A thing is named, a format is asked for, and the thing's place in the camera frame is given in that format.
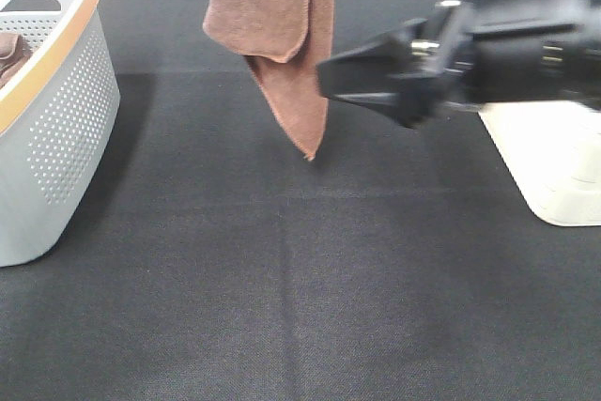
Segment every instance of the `basket rim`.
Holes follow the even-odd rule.
[[[0,88],[0,134],[50,82],[96,12],[99,0],[73,0],[52,33],[21,70]]]

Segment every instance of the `gray plastic basket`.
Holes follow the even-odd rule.
[[[0,31],[23,34],[35,51],[0,89],[0,122],[9,122],[0,123],[0,267],[56,243],[96,171],[119,104],[98,0],[57,1],[60,11],[0,12]]]

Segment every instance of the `black fabric surface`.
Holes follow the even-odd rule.
[[[434,1],[337,0],[335,48]],[[0,270],[0,399],[601,399],[601,229],[536,219],[477,116],[334,104],[305,162],[207,2],[101,1],[121,109]]]

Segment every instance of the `robotic arm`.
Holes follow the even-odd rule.
[[[601,0],[441,0],[317,66],[320,90],[415,127],[441,105],[574,100],[601,110]]]

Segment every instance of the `brown towel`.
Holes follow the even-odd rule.
[[[17,33],[0,32],[0,88],[17,73],[29,59],[23,50],[23,37]]]
[[[203,24],[246,56],[278,122],[309,160],[326,125],[316,63],[331,53],[333,11],[334,0],[210,0]]]

